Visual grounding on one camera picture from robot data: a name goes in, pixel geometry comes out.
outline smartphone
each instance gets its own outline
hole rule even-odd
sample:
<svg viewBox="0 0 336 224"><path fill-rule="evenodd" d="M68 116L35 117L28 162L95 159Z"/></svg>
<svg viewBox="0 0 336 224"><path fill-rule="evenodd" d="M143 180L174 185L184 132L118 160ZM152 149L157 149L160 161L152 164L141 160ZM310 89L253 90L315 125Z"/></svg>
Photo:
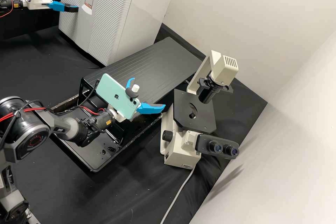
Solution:
<svg viewBox="0 0 336 224"><path fill-rule="evenodd" d="M107 73L103 74L96 88L98 95L117 110L118 114L129 120L136 112L140 101L138 98L129 97L125 90L122 85Z"/></svg>

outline black tablecloth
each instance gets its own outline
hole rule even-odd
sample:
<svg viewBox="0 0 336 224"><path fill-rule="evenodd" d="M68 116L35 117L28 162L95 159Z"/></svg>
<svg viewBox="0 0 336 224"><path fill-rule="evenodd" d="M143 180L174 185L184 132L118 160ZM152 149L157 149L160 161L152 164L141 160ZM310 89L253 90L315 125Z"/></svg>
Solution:
<svg viewBox="0 0 336 224"><path fill-rule="evenodd" d="M1 42L0 97L53 106L75 95L81 77L98 68L57 27L12 38ZM214 98L215 134L241 143L266 102L237 80L232 87L233 95ZM203 155L166 223L188 223L227 163ZM108 224L159 223L190 171L163 164L157 125L97 174L82 170L51 140L14 165L14 172L42 224Z"/></svg>

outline white backdrop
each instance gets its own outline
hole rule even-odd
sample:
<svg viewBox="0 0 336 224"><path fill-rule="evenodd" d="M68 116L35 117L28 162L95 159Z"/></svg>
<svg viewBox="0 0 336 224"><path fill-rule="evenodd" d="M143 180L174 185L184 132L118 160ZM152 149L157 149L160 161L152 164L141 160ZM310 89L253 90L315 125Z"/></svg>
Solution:
<svg viewBox="0 0 336 224"><path fill-rule="evenodd" d="M269 101L336 30L336 0L171 0L164 23L204 54L238 60Z"/></svg>

